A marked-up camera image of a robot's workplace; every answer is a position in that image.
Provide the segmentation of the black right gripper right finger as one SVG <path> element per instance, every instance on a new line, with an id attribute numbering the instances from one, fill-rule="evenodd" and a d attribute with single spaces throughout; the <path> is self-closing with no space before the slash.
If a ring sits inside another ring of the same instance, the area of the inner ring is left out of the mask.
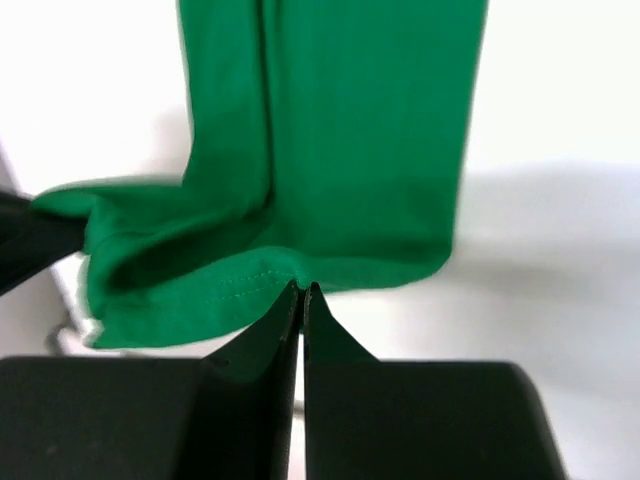
<path id="1" fill-rule="evenodd" d="M 305 294 L 310 479 L 562 479 L 540 395 L 505 361 L 383 361 Z"/>

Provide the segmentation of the green t shirt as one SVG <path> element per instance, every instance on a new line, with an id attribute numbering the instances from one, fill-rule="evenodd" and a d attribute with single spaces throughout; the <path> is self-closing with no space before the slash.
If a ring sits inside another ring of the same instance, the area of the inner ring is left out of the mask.
<path id="1" fill-rule="evenodd" d="M 290 282 L 396 287 L 448 259 L 483 1 L 183 1 L 182 179 L 61 187 L 99 348 L 260 318 Z"/>

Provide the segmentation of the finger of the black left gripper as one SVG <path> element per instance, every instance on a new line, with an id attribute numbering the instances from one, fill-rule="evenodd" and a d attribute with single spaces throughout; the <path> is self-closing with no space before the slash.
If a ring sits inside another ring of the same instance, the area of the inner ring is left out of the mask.
<path id="1" fill-rule="evenodd" d="M 83 248 L 85 220 L 41 213 L 31 201 L 1 191 L 1 294 Z"/>

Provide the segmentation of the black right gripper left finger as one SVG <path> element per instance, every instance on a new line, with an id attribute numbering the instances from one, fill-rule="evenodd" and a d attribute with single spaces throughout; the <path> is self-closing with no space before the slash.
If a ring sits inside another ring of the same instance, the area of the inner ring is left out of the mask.
<path id="1" fill-rule="evenodd" d="M 1 363 L 5 479 L 283 479 L 299 290 L 203 358 Z"/>

